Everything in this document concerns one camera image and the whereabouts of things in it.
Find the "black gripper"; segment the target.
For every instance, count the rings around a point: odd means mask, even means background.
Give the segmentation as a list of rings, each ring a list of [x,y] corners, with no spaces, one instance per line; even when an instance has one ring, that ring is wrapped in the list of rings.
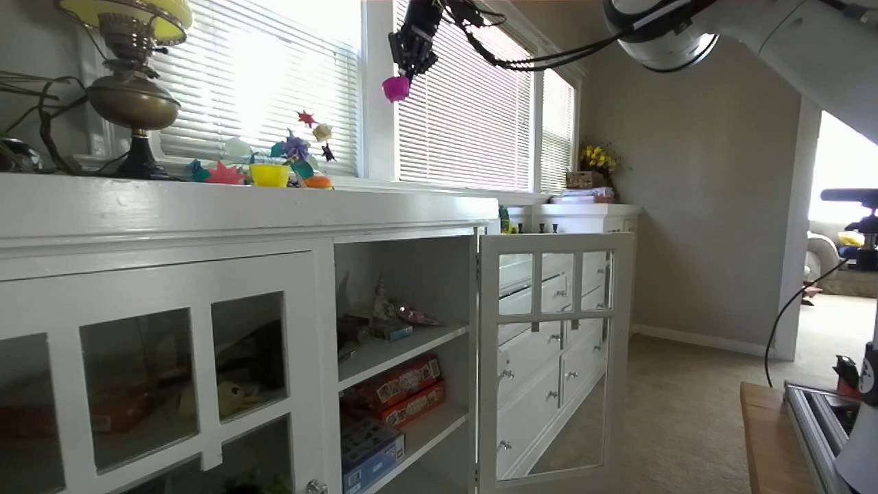
[[[410,0],[404,24],[388,37],[396,78],[406,78],[406,67],[415,67],[412,78],[433,70],[438,60],[433,37],[438,34],[443,16],[482,24],[474,0]]]

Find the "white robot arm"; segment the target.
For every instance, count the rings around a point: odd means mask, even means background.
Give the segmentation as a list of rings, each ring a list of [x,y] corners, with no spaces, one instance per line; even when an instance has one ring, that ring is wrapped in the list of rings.
[[[495,54],[477,38],[489,16],[496,15],[474,0],[410,0],[401,27],[388,37],[399,81],[412,86],[436,64],[443,22],[455,24],[489,67],[504,71],[559,70],[618,45],[642,70],[674,75],[732,38],[801,96],[878,140],[876,0],[603,0],[606,38],[536,59]]]

